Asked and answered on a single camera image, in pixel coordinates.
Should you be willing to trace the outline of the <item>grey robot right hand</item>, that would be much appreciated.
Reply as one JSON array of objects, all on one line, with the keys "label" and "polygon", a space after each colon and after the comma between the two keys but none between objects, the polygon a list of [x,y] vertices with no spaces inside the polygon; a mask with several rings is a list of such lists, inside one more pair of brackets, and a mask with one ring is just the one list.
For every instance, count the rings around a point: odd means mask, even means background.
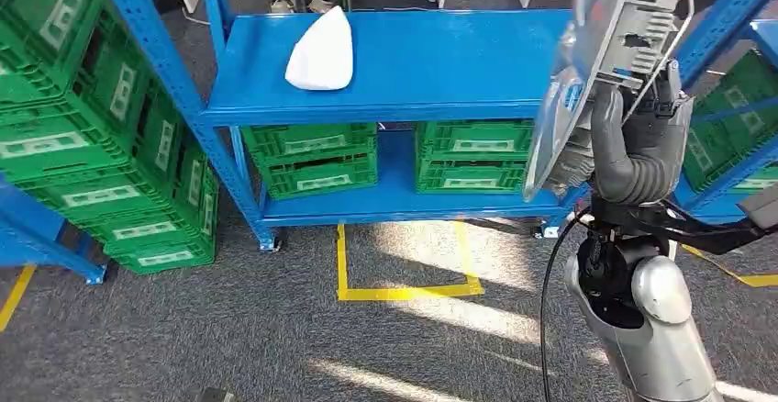
[{"label": "grey robot right hand", "polygon": [[617,86],[598,84],[591,115],[595,191],[607,202],[640,205],[662,200],[683,168],[694,99],[680,88],[677,60],[654,82],[648,106],[624,117]]}]

